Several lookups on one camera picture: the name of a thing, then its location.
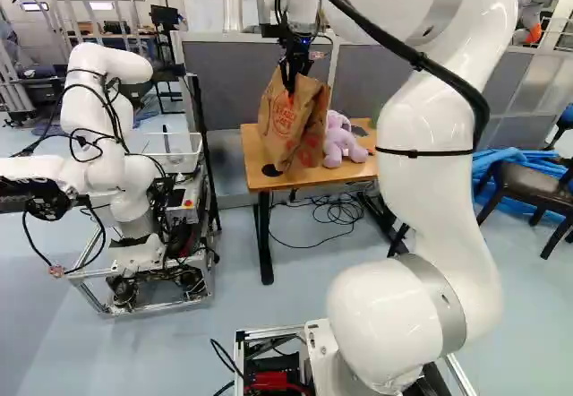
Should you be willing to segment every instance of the gray partition wall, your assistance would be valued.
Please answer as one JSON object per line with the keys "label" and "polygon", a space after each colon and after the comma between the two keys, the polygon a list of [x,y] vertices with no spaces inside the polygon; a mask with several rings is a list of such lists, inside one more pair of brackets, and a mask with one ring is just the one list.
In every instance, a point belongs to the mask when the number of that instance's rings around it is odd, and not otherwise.
{"label": "gray partition wall", "polygon": [[[493,71],[483,91],[492,110],[492,119],[480,148],[487,148],[491,143],[494,146],[537,146],[540,138],[545,138],[551,117],[507,114],[532,58],[532,54],[507,52]],[[385,48],[341,45],[331,106],[348,116],[374,117],[411,72],[407,62]]]}
{"label": "gray partition wall", "polygon": [[[320,43],[313,49],[327,56],[315,63],[311,76],[333,81],[331,107],[348,116],[376,116],[411,73],[408,63],[379,46],[341,43],[332,50]],[[276,40],[195,35],[183,39],[183,52],[187,71],[201,80],[209,130],[256,123],[261,94],[283,53]],[[492,113],[480,149],[542,146],[559,114],[573,101],[571,76],[569,56],[510,47],[483,91]]]}
{"label": "gray partition wall", "polygon": [[[325,58],[309,76],[327,82],[331,45],[314,44]],[[276,42],[184,41],[185,67],[201,82],[205,123],[209,130],[238,129],[256,123],[261,95],[284,50]]]}

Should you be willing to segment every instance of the table top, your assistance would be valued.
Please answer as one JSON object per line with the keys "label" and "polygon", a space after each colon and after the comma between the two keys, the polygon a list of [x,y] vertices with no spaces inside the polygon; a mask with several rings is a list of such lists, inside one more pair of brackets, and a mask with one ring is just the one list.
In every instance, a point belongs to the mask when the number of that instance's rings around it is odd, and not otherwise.
{"label": "table top", "polygon": [[[370,118],[351,118],[352,125],[362,127],[368,136],[357,137],[358,143],[370,151],[376,146],[376,132],[369,126]],[[365,163],[354,163],[344,157],[340,168],[328,169],[323,166],[305,168],[292,173],[270,177],[262,173],[262,167],[269,164],[262,145],[257,125],[241,125],[241,140],[243,142],[244,167],[247,174],[249,191],[260,192],[269,190],[286,190],[311,185],[348,183],[353,181],[368,181],[378,176],[376,156],[369,156]]]}

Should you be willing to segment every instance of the black chair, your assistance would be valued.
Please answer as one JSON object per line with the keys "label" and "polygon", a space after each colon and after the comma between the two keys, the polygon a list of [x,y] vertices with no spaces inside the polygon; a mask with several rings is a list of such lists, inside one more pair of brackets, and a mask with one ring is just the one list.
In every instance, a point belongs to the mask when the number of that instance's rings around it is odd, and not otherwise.
{"label": "black chair", "polygon": [[[530,226],[537,225],[546,211],[554,211],[565,216],[541,253],[541,257],[547,260],[553,248],[573,226],[573,194],[569,190],[569,181],[573,177],[573,165],[569,161],[567,172],[561,179],[558,179],[517,163],[496,161],[475,188],[476,196],[492,176],[496,189],[490,201],[477,216],[477,224],[480,226],[504,196],[537,207],[534,215],[529,219]],[[569,243],[573,242],[573,232],[566,240]]]}
{"label": "black chair", "polygon": [[561,139],[561,136],[568,130],[573,129],[573,104],[568,104],[567,108],[561,114],[559,121],[557,122],[557,133],[553,136],[551,143],[549,143],[545,148],[546,151],[553,150],[555,143]]}

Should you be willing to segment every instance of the window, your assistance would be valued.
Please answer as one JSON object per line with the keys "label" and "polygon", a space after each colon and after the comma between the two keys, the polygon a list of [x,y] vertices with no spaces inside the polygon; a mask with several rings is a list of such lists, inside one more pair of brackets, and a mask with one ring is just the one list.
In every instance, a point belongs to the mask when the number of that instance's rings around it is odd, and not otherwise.
{"label": "window", "polygon": [[[44,11],[49,11],[50,7],[46,2],[40,2],[42,4],[42,8],[44,8]],[[38,12],[39,6],[36,2],[22,2],[21,3],[21,8],[24,11],[28,11],[28,12]]]}
{"label": "window", "polygon": [[111,11],[114,9],[112,2],[90,2],[90,6],[94,11]]}

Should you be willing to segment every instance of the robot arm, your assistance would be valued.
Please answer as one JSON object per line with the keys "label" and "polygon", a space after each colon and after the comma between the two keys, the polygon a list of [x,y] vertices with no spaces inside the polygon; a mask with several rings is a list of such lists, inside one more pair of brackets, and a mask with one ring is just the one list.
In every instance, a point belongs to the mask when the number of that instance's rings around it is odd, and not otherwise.
{"label": "robot arm", "polygon": [[[286,0],[291,19],[300,8],[294,1]],[[369,22],[349,9],[342,13],[330,3],[345,6],[337,0],[325,2],[329,23],[342,38],[382,37],[403,58],[411,53],[391,38],[411,42],[475,90],[485,86],[517,22],[517,0],[347,1]],[[401,392],[424,364],[491,330],[502,311],[500,277],[475,222],[471,192],[469,152],[483,120],[467,94],[440,80],[446,74],[438,79],[431,73],[412,73],[385,104],[377,128],[381,193],[415,229],[415,250],[343,272],[328,295],[340,354],[383,394]],[[411,158],[410,150],[428,152]]]}
{"label": "robot arm", "polygon": [[[111,202],[114,217],[119,222],[140,218],[149,208],[146,192],[157,169],[150,159],[127,155],[124,139],[133,129],[133,107],[122,94],[105,92],[104,87],[107,79],[138,83],[148,81],[152,73],[150,63],[136,54],[90,43],[75,47],[68,62],[60,125],[72,138],[82,137],[85,145],[66,159],[0,159],[4,183],[18,185],[19,191],[27,184],[37,192],[37,183],[29,180],[45,178],[71,200],[77,194],[119,188]],[[33,151],[38,144],[29,148]]]}
{"label": "robot arm", "polygon": [[551,0],[518,0],[519,18],[524,29],[518,29],[513,34],[512,44],[534,44],[541,39],[541,10],[551,3]]}

